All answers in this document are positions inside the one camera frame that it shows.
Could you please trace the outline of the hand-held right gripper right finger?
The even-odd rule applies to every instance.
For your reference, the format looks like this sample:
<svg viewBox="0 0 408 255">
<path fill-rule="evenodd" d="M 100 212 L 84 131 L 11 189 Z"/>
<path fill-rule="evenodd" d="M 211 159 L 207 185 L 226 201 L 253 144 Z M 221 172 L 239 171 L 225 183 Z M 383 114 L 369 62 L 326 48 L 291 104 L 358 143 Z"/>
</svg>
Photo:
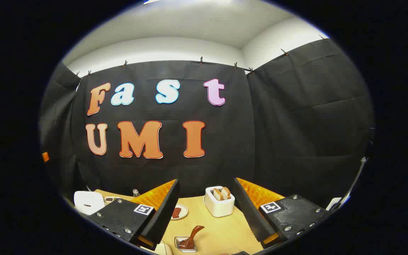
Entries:
<svg viewBox="0 0 408 255">
<path fill-rule="evenodd" d="M 264 249 L 295 239 L 330 214 L 301 195 L 285 197 L 238 177 L 234 179 L 233 195 Z"/>
</svg>

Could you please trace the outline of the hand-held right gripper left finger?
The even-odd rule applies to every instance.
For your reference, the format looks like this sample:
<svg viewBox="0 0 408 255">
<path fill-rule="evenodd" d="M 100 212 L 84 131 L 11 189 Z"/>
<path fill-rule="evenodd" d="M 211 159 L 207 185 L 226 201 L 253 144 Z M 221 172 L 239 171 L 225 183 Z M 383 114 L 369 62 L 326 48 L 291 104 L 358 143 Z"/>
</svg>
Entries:
<svg viewBox="0 0 408 255">
<path fill-rule="evenodd" d="M 155 250 L 162 240 L 180 195 L 173 179 L 132 200 L 116 199 L 90 219 L 124 242 Z"/>
</svg>

